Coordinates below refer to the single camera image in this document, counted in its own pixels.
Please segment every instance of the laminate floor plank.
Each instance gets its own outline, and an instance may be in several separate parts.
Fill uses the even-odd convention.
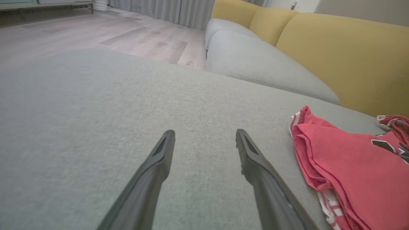
[[[205,32],[135,12],[109,8],[90,14],[0,27],[0,74],[70,50],[97,48],[205,70]]]

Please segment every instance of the yellow cushion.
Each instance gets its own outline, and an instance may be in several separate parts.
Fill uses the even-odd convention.
[[[284,27],[297,14],[298,11],[290,9],[261,8],[254,15],[250,30],[263,41],[276,46]]]
[[[211,18],[221,18],[250,27],[254,14],[260,6],[242,0],[215,0]]]
[[[326,83],[341,105],[409,117],[409,27],[302,13],[276,47]]]

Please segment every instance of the gray upholstery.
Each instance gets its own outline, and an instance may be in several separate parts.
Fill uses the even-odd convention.
[[[209,43],[213,35],[220,30],[234,31],[239,34],[260,39],[255,33],[240,24],[224,19],[213,18],[209,21],[206,28],[206,49],[209,48]]]
[[[267,42],[231,31],[219,31],[213,36],[206,71],[339,104],[324,82],[283,52]]]
[[[127,54],[82,50],[27,65],[0,78],[1,229],[95,229],[174,129],[153,229],[259,230],[235,148],[242,128],[329,230],[287,128],[305,105],[347,132],[382,133],[375,118],[328,102]]]

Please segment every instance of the gray curtain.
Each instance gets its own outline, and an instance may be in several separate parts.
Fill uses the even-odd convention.
[[[214,0],[109,0],[109,5],[204,30]]]
[[[254,5],[263,6],[264,0],[243,0],[245,2],[249,2]]]

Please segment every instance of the clothing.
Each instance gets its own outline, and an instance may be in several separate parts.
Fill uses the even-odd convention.
[[[332,211],[336,226],[344,230],[409,227],[409,165],[396,155],[399,140],[393,132],[347,133],[314,116],[307,106],[292,117],[289,130],[301,171],[318,192],[327,220]],[[331,194],[343,213],[331,205]]]
[[[402,116],[377,116],[376,119],[384,127],[390,128],[399,139],[400,144],[409,151],[409,119]]]

